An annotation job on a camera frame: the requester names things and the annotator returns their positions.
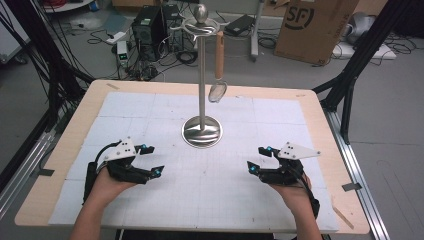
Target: floor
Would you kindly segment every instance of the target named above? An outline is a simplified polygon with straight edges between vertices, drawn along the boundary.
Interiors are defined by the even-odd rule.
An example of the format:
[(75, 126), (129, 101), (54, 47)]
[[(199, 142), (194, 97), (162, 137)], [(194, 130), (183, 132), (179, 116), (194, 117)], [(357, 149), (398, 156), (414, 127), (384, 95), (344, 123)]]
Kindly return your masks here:
[[(108, 11), (101, 10), (98, 14), (104, 19)], [(122, 29), (130, 22), (131, 17)], [(260, 28), (274, 29), (280, 25), (281, 19), (266, 18)], [(67, 40), (81, 64), (95, 77), (104, 79), (116, 71), (115, 56), (109, 45), (88, 44), (87, 40), (92, 38), (90, 32), (68, 34)], [(424, 47), (423, 39), (413, 41)], [(276, 57), (272, 50), (263, 47), (259, 48), (257, 61), (252, 62), (248, 57), (249, 47), (248, 39), (226, 38), (224, 79), (229, 85), (312, 89), (337, 76), (347, 63), (347, 60), (333, 59), (324, 67), (315, 67)], [(207, 40), (206, 79), (209, 84), (214, 81), (213, 49), (214, 41)], [(167, 61), (173, 60), (172, 56), (167, 57)], [(424, 234), (424, 208), (420, 207), (424, 188), (419, 187), (424, 168), (423, 133), (420, 130), (424, 122), (423, 60), (424, 51), (415, 50), (411, 54), (397, 54), (395, 60), (382, 61), (381, 65), (368, 64), (355, 87), (351, 145), (391, 239), (421, 239)], [(167, 67), (157, 68), (163, 71)], [(196, 83), (197, 68), (176, 66), (152, 81)], [(4, 169), (46, 109), (47, 98), (31, 63), (10, 62), (0, 66), (0, 170)], [(69, 236), (69, 228), (47, 229), (14, 224), (14, 216), (34, 180), (30, 177), (1, 220), (1, 239), (47, 240), (67, 239)], [(113, 230), (105, 229), (102, 234), (102, 239), (114, 239)], [(372, 234), (331, 237), (373, 239)]]

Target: desk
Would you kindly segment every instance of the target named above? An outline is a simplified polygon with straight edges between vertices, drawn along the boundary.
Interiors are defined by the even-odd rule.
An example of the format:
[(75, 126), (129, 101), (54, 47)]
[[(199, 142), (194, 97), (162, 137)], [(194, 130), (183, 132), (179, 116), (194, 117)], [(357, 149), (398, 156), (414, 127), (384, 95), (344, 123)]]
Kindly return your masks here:
[[(16, 224), (48, 226), (67, 172), (76, 159), (104, 98), (113, 91), (197, 95), (198, 86), (109, 80), (92, 83), (45, 165), (45, 168), (53, 169), (55, 173), (51, 177), (40, 176), (37, 179), (15, 218)], [(322, 152), (319, 164), (336, 212), (340, 229), (338, 233), (367, 234), (369, 232), (369, 225), (356, 193), (345, 192), (341, 187), (349, 183), (350, 178), (314, 92), (231, 86), (226, 96), (297, 100), (301, 105), (313, 145)]]

